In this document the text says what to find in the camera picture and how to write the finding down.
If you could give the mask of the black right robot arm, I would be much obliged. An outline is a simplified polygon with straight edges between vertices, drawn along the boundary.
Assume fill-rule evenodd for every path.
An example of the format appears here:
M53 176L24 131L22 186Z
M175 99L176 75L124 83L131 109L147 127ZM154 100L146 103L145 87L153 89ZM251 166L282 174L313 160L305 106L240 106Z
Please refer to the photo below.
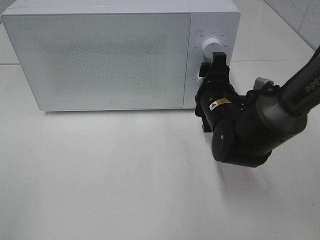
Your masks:
M226 54L214 52L212 57L200 67L195 115L203 131L212 133L216 161L258 167L273 149L306 128L308 113L320 103L320 52L284 85L259 77L245 95L230 83Z

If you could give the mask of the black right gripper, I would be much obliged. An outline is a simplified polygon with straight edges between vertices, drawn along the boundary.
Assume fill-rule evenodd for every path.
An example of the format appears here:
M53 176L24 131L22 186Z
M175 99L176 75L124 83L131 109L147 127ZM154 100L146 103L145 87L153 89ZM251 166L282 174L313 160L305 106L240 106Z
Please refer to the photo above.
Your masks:
M199 77L204 78L195 95L195 115L205 117L205 107L201 106L201 101L214 102L224 98L225 95L236 96L237 92L229 81L229 66L227 65L227 55L224 52L213 52L213 61L202 63L199 69Z

